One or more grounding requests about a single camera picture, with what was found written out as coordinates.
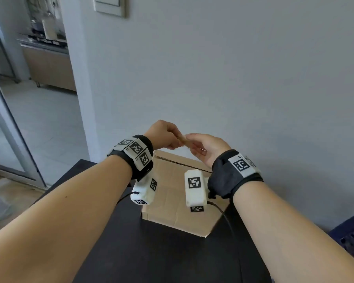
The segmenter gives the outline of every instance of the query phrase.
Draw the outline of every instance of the metal door frame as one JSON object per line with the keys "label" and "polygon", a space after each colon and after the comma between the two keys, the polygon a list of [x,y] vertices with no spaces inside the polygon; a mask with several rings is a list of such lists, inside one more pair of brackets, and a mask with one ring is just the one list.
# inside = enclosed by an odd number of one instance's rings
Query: metal door frame
{"label": "metal door frame", "polygon": [[47,189],[28,146],[15,122],[0,88],[0,128],[24,171],[0,165],[0,176]]}

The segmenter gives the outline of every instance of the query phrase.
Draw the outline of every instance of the black table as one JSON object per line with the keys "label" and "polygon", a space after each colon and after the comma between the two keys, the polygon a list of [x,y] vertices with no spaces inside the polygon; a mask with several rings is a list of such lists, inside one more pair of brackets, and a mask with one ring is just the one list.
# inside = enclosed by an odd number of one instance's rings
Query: black table
{"label": "black table", "polygon": [[[94,165],[80,160],[43,196]],[[143,220],[140,212],[129,198],[118,204],[75,283],[240,282],[239,253],[223,217],[207,238],[201,238]],[[238,239],[244,282],[270,283],[270,274],[236,209],[230,205],[225,213]]]}

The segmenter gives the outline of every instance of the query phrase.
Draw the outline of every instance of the light switch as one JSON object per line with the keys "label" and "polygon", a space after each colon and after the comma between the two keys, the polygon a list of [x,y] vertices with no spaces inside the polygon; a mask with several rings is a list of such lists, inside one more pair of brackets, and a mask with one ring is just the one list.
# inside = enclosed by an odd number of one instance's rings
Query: light switch
{"label": "light switch", "polygon": [[97,12],[125,17],[126,0],[93,0],[93,3]]}
{"label": "light switch", "polygon": [[95,0],[96,2],[119,7],[119,0]]}

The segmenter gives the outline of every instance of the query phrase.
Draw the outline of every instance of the forearm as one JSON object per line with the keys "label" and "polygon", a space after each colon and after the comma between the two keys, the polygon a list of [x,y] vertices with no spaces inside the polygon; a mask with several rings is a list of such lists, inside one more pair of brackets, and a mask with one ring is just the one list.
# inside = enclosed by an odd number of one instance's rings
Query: forearm
{"label": "forearm", "polygon": [[264,183],[243,185],[234,204],[276,282],[354,283],[354,258]]}
{"label": "forearm", "polygon": [[60,185],[3,228],[0,282],[71,282],[131,175],[123,159],[110,156]]}

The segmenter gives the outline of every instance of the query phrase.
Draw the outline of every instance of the wooden cabinet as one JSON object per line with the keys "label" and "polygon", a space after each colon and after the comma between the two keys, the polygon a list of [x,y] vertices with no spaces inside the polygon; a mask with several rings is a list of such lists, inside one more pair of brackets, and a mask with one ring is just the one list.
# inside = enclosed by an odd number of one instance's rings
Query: wooden cabinet
{"label": "wooden cabinet", "polygon": [[23,44],[21,47],[33,81],[76,91],[68,54]]}

